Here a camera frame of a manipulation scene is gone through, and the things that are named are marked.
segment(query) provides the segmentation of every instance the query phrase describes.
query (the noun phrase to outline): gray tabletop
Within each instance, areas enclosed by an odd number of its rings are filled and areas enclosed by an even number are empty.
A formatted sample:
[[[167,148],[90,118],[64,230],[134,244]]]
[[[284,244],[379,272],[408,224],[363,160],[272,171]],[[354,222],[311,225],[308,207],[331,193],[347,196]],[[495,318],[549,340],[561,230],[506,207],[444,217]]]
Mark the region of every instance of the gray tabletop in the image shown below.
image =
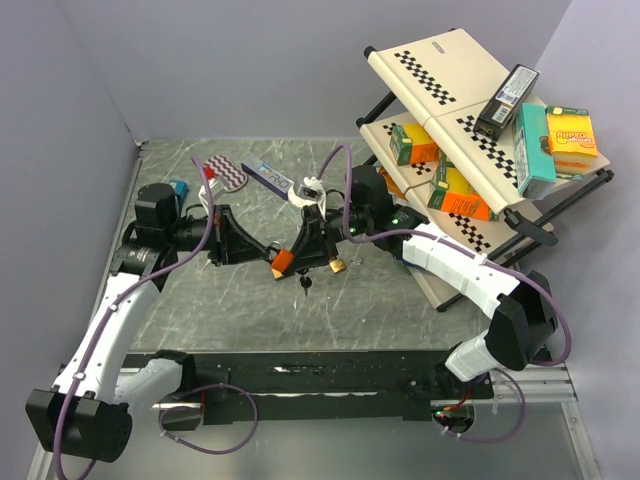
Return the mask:
[[[348,142],[354,164],[371,155],[362,140]],[[133,218],[135,192],[148,183],[184,180],[191,188],[186,204],[198,202],[200,180],[192,155],[224,154],[239,167],[253,153],[289,178],[301,179],[315,174],[336,143],[151,141],[144,147],[125,224]],[[340,154],[325,174],[325,185],[343,190],[344,168]],[[277,240],[290,247],[297,235],[300,211],[253,179],[220,203],[230,204],[242,226],[263,244]],[[337,275],[329,267],[312,270],[307,297],[296,278],[274,281],[265,262],[205,268],[206,257],[199,255],[170,275],[132,350],[447,349],[488,326],[488,319],[466,299],[446,313],[436,312],[407,268],[373,245],[343,242],[338,249],[347,270]]]

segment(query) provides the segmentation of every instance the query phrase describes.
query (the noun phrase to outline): striped object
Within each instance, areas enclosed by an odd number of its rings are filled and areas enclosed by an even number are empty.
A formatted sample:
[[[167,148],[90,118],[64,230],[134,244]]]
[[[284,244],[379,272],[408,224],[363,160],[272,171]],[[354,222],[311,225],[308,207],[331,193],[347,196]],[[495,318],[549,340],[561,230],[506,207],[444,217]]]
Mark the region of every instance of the striped object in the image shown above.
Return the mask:
[[[204,164],[206,167],[211,167],[216,177],[223,177],[226,180],[225,190],[227,192],[240,190],[249,180],[247,174],[239,170],[224,155],[215,155],[205,161]]]

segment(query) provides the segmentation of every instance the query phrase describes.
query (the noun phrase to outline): purple cable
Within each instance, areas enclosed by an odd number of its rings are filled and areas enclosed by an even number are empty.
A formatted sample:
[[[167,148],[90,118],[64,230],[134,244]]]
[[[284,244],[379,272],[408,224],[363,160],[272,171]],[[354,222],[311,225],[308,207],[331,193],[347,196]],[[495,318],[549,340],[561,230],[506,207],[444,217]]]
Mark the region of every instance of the purple cable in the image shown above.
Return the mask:
[[[188,441],[184,440],[183,438],[180,438],[177,435],[174,435],[171,432],[168,432],[167,429],[164,428],[164,424],[163,424],[163,420],[164,420],[165,415],[167,413],[171,412],[171,411],[176,411],[176,410],[191,410],[191,407],[184,407],[184,406],[169,408],[168,410],[165,410],[164,412],[162,412],[158,416],[158,425],[160,426],[160,430],[162,430],[163,435],[165,435],[166,437],[169,437],[174,442],[177,442],[177,443],[180,443],[180,444],[184,445],[185,447],[189,447],[189,448],[191,448],[193,450],[196,450],[197,452],[206,453],[208,455],[226,455],[227,453],[237,452],[242,447],[244,447],[249,442],[249,440],[251,440],[251,437],[253,437],[253,434],[256,433],[256,429],[258,428],[258,406],[256,405],[255,400],[253,399],[253,397],[251,397],[249,392],[241,389],[240,387],[236,387],[234,385],[227,385],[225,383],[215,383],[213,385],[207,385],[205,387],[196,388],[195,390],[193,390],[193,391],[191,391],[189,393],[185,393],[185,394],[182,394],[182,395],[178,396],[178,398],[181,398],[181,397],[184,397],[184,396],[187,396],[187,395],[191,395],[191,394],[194,394],[194,393],[198,393],[198,392],[205,392],[205,391],[211,390],[213,388],[226,388],[228,390],[235,390],[236,392],[240,393],[241,395],[244,395],[245,397],[247,397],[247,399],[249,400],[249,403],[251,404],[251,407],[253,408],[253,424],[251,425],[251,429],[249,430],[249,433],[247,434],[247,436],[244,437],[244,440],[242,440],[235,447],[228,448],[226,450],[209,450],[208,448],[199,447],[198,445],[194,445],[193,443],[188,442]]]
[[[329,165],[329,162],[331,162],[331,160],[333,160],[333,158],[335,157],[336,153],[338,153],[341,149],[344,149],[345,154],[346,154],[346,163],[347,163],[347,173],[346,173],[346,179],[345,179],[345,189],[344,189],[344,214],[342,216],[342,230],[343,230],[343,235],[344,237],[349,240],[352,243],[356,243],[356,244],[363,244],[363,243],[369,243],[369,242],[375,242],[376,240],[380,240],[382,238],[386,238],[386,237],[390,237],[392,235],[417,235],[420,237],[425,237],[428,238],[430,240],[438,240],[438,238],[435,235],[432,235],[430,233],[427,232],[421,232],[418,230],[410,230],[410,229],[398,229],[398,230],[393,230],[393,231],[389,231],[389,232],[382,232],[382,233],[378,233],[376,235],[371,235],[371,236],[364,236],[361,238],[355,238],[354,236],[351,235],[351,232],[349,231],[349,213],[350,213],[350,209],[351,209],[351,182],[352,182],[352,178],[353,178],[353,174],[352,174],[352,168],[353,168],[353,158],[351,155],[351,147],[348,144],[340,144],[337,145],[329,154],[329,156],[327,157],[327,159],[324,161],[324,163],[320,166],[320,169],[318,170],[318,175],[317,178],[320,179],[322,177],[322,175],[324,174],[325,169],[327,168],[327,166]],[[440,243],[453,248],[454,250],[456,250],[457,252],[462,253],[463,255],[466,255],[469,258],[474,258],[475,254],[470,252],[469,250],[461,247],[460,245],[456,245],[455,243],[452,243],[450,241],[448,241],[446,238],[440,238],[438,240]],[[556,360],[551,360],[551,361],[532,361],[531,363],[534,365],[540,365],[543,367],[553,367],[556,365],[561,364],[562,362],[564,362],[568,357],[569,357],[569,353],[571,353],[571,331],[569,330],[569,324],[567,322],[567,319],[564,316],[564,313],[562,313],[562,310],[560,309],[560,306],[558,305],[558,303],[553,299],[553,297],[549,294],[549,292],[547,292],[544,288],[542,288],[540,285],[538,285],[536,282],[534,282],[533,280],[531,280],[529,277],[527,277],[526,275],[517,272],[515,270],[510,270],[508,268],[505,268],[501,265],[498,265],[492,261],[487,260],[485,265],[487,265],[488,267],[492,268],[493,270],[496,270],[498,272],[504,273],[506,275],[510,275],[512,277],[514,277],[516,280],[526,283],[527,285],[529,285],[530,287],[532,287],[534,290],[536,290],[546,301],[547,303],[549,303],[549,305],[551,306],[551,308],[553,309],[553,311],[555,312],[556,316],[558,317],[558,322],[560,323],[560,325],[562,326],[562,331],[564,332],[564,350],[562,352],[562,354],[556,359]]]
[[[472,442],[472,443],[501,443],[501,442],[506,442],[507,440],[510,440],[516,436],[516,434],[520,431],[520,429],[522,428],[522,425],[524,424],[524,419],[527,413],[527,401],[524,398],[524,392],[522,391],[522,388],[520,388],[520,385],[518,385],[518,382],[516,382],[515,378],[513,378],[507,372],[499,368],[494,368],[494,370],[496,372],[501,373],[505,377],[507,377],[511,381],[511,383],[513,383],[513,386],[516,387],[516,390],[518,391],[518,395],[520,395],[520,405],[521,405],[520,417],[518,417],[518,421],[513,426],[513,428],[507,433],[505,433],[504,435],[500,435],[499,437],[495,437],[495,438],[483,438],[483,437],[472,437],[469,435],[460,435],[457,433],[453,433],[449,429],[444,429],[444,428],[441,429],[442,433],[450,437],[462,440],[464,442]]]
[[[200,177],[202,178],[204,188],[207,192],[207,199],[209,200],[209,205],[213,206],[215,199],[213,194],[211,193],[211,188],[209,188],[209,181],[207,180],[207,176],[204,173],[204,166],[202,164],[202,160],[196,156],[191,157],[191,160],[196,165],[196,167],[198,167],[198,171],[200,172]],[[207,218],[207,226],[205,228],[204,235],[202,236],[202,239],[200,239],[200,243],[198,243],[198,245],[196,246],[196,248],[193,249],[193,251],[191,251],[188,255],[186,255],[182,260],[178,261],[177,263],[174,263],[173,265],[169,265],[168,267],[162,268],[157,272],[152,273],[148,277],[141,278],[139,281],[137,281],[136,283],[131,285],[129,288],[127,288],[124,292],[122,292],[120,295],[118,295],[112,305],[115,305],[116,307],[118,307],[122,302],[124,302],[124,300],[126,300],[126,298],[129,295],[131,295],[140,286],[162,275],[166,275],[167,273],[170,273],[176,268],[180,268],[185,263],[189,262],[193,257],[195,257],[198,253],[200,253],[200,251],[206,245],[207,240],[209,239],[209,234],[211,233],[212,226],[213,226],[213,215],[209,215],[209,217]],[[113,313],[113,310],[111,310],[110,308],[107,308],[104,315],[100,319],[100,323],[98,323],[98,326],[96,327],[96,330],[93,333],[93,336],[91,337],[91,341],[87,346],[87,350],[85,351],[84,355],[82,356],[82,359],[80,360],[80,363],[78,364],[78,370],[76,371],[76,373],[84,373],[85,369],[87,368],[87,365],[89,364],[89,361],[91,360],[91,356],[93,355],[93,352],[95,351],[96,346],[100,341],[100,337],[102,336],[102,333],[104,332],[104,329],[106,328],[107,323],[109,323],[109,319],[111,318],[112,313]],[[73,397],[78,391],[79,386],[80,386],[80,380],[74,378],[73,381],[71,382],[69,391],[64,397],[64,401],[62,402],[62,407],[60,408],[60,414],[58,415],[58,420],[56,422],[56,429],[53,437],[53,461],[55,464],[56,475],[58,476],[59,480],[69,480],[69,478],[65,475],[64,470],[62,468],[62,433],[64,431],[64,422],[67,418],[67,413],[69,412],[69,406],[71,405],[71,401],[73,400]],[[91,472],[95,464],[96,464],[96,461],[91,460],[91,463],[89,463],[89,466],[78,477],[77,480],[84,480],[85,478],[87,478],[87,476],[89,475],[89,473]]]

